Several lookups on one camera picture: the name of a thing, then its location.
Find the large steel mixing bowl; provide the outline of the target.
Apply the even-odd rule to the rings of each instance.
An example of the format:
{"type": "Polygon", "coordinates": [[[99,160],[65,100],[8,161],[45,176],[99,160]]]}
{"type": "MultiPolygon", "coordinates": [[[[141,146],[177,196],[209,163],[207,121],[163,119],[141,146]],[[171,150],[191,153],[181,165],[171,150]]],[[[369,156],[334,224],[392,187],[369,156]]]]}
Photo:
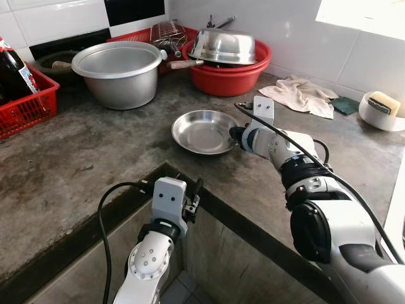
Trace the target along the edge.
{"type": "Polygon", "coordinates": [[[204,28],[197,32],[194,43],[186,52],[190,58],[213,63],[252,65],[257,63],[256,41],[245,32],[204,28]]]}

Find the red plastic bottle crate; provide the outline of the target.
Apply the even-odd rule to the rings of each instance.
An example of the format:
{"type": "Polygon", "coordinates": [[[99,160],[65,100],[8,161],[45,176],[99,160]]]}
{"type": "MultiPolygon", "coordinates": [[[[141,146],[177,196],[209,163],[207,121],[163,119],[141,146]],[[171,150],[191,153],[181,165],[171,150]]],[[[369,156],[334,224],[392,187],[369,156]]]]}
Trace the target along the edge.
{"type": "Polygon", "coordinates": [[[57,90],[60,84],[34,66],[28,63],[26,66],[40,90],[0,105],[0,140],[52,118],[58,112],[57,90]]]}

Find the dark wok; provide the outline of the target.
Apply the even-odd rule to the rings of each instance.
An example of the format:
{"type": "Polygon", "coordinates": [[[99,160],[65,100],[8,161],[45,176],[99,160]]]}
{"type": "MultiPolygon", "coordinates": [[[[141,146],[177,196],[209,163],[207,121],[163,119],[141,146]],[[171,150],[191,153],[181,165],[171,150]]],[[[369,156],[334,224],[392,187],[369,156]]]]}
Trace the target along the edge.
{"type": "Polygon", "coordinates": [[[34,61],[33,65],[40,72],[45,73],[48,76],[52,75],[69,75],[73,73],[72,60],[76,56],[78,51],[75,50],[63,50],[55,53],[50,53],[37,61],[34,61]]]}

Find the aluminium pot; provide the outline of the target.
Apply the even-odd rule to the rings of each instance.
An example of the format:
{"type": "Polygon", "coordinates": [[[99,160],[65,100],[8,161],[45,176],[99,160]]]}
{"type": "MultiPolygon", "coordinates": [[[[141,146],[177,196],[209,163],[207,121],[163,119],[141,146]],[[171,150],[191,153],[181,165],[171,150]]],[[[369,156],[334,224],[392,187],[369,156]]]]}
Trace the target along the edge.
{"type": "Polygon", "coordinates": [[[158,67],[167,58],[165,50],[138,41],[114,41],[81,50],[70,66],[82,76],[103,107],[136,109],[156,95],[158,67]]]}

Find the red plastic basin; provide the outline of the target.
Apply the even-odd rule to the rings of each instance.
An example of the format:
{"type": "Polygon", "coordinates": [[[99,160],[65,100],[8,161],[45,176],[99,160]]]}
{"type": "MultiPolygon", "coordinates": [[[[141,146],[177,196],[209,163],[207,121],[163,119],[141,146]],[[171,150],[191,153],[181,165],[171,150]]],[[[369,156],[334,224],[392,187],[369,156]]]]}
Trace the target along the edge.
{"type": "Polygon", "coordinates": [[[269,66],[271,49],[261,41],[256,41],[256,58],[253,65],[238,68],[214,68],[194,66],[190,68],[192,83],[201,92],[219,98],[231,98],[250,92],[257,83],[260,73],[269,66]]]}

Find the wooden handled knife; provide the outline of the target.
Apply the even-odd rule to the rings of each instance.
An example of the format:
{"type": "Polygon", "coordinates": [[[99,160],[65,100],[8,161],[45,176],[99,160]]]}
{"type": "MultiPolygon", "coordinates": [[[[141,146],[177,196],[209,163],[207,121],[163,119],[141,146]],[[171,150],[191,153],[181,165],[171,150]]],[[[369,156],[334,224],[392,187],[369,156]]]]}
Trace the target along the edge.
{"type": "Polygon", "coordinates": [[[191,67],[196,67],[204,65],[206,62],[200,59],[190,59],[190,60],[177,60],[177,61],[168,61],[166,66],[171,70],[181,70],[191,67]]]}

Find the steel plate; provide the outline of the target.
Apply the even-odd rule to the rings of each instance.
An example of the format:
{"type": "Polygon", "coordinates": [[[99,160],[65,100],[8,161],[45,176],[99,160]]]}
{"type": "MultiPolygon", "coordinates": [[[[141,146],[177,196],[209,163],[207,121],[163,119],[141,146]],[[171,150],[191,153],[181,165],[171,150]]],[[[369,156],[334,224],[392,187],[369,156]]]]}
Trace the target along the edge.
{"type": "Polygon", "coordinates": [[[185,150],[197,155],[215,156],[228,153],[237,145],[229,131],[237,120],[214,110],[194,110],[182,114],[171,125],[171,136],[185,150]]]}

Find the white bowl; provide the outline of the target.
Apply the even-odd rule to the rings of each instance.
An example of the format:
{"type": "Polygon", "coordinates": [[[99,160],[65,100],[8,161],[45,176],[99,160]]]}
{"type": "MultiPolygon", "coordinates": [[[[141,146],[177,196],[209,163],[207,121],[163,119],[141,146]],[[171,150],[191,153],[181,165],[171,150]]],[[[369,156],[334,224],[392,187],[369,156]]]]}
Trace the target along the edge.
{"type": "Polygon", "coordinates": [[[359,116],[370,125],[377,129],[388,132],[399,132],[405,130],[405,109],[401,102],[401,108],[395,117],[388,116],[377,109],[374,109],[367,103],[368,96],[371,92],[367,92],[359,102],[359,116]]]}

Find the yellow sponge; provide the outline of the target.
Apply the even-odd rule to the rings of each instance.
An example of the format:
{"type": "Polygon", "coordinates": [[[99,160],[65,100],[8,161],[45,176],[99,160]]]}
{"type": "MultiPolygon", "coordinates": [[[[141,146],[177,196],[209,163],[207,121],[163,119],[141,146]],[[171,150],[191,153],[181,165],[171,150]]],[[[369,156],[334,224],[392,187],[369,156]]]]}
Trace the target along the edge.
{"type": "Polygon", "coordinates": [[[380,91],[371,92],[367,103],[374,109],[392,117],[395,117],[401,108],[400,101],[380,91]]]}

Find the red slotted utensil basket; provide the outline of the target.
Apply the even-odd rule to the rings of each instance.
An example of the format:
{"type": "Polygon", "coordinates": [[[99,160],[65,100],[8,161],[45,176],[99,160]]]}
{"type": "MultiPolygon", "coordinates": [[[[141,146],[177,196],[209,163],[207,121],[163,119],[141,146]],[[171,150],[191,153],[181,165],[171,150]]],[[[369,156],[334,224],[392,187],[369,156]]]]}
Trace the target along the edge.
{"type": "MultiPolygon", "coordinates": [[[[184,30],[185,30],[186,37],[187,37],[186,44],[192,44],[198,31],[193,28],[188,28],[188,27],[184,27],[184,30]]],[[[151,40],[151,29],[149,29],[149,28],[144,29],[144,30],[139,30],[136,32],[119,35],[118,37],[111,37],[111,38],[107,39],[106,41],[107,42],[138,41],[138,42],[145,42],[145,43],[153,42],[153,40],[151,40]]],[[[167,44],[165,46],[158,46],[158,48],[165,50],[165,52],[167,53],[167,56],[168,56],[167,59],[162,61],[162,63],[159,65],[159,67],[158,67],[159,74],[164,75],[165,73],[174,72],[175,70],[168,68],[167,64],[170,61],[178,61],[178,60],[182,61],[183,58],[182,57],[177,58],[174,55],[173,50],[171,50],[167,44]]]]}

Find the green scouring pad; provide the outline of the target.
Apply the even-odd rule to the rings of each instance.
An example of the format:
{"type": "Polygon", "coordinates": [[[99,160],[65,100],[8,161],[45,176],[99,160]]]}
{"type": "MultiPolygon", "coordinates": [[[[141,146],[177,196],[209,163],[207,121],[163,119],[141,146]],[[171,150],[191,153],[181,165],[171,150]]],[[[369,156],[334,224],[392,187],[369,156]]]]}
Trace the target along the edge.
{"type": "Polygon", "coordinates": [[[345,116],[356,113],[359,110],[359,102],[352,98],[345,98],[345,96],[333,99],[332,105],[335,111],[345,116]]]}

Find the stainless steel sink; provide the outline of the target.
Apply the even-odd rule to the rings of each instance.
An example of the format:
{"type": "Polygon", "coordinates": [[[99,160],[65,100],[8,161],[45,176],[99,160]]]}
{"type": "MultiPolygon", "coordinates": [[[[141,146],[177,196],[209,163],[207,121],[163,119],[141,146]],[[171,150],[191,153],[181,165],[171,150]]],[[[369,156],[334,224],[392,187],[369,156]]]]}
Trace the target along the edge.
{"type": "Polygon", "coordinates": [[[405,159],[402,158],[399,171],[397,171],[396,183],[392,194],[387,219],[385,220],[385,231],[394,244],[394,248],[402,259],[405,257],[403,240],[403,229],[405,220],[405,159]]]}

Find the white cloth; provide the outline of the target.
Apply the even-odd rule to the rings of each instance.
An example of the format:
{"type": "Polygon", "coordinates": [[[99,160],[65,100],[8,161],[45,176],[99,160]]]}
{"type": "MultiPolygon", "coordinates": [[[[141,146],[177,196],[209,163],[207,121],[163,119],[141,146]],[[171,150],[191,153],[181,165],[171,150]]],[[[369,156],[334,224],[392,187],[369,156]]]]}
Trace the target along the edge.
{"type": "Polygon", "coordinates": [[[267,98],[286,105],[290,110],[310,113],[319,118],[333,119],[335,108],[332,100],[339,96],[333,90],[325,89],[309,79],[291,75],[286,79],[278,79],[275,85],[258,90],[267,98]]]}

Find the dark labelled bottle red cap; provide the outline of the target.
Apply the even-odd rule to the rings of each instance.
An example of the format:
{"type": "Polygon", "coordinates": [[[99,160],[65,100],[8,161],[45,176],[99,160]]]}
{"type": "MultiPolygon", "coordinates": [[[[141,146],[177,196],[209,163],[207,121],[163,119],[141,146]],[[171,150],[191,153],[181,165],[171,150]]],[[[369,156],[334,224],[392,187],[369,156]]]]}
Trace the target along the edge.
{"type": "Polygon", "coordinates": [[[9,102],[40,92],[25,61],[0,37],[0,86],[9,102]]]}

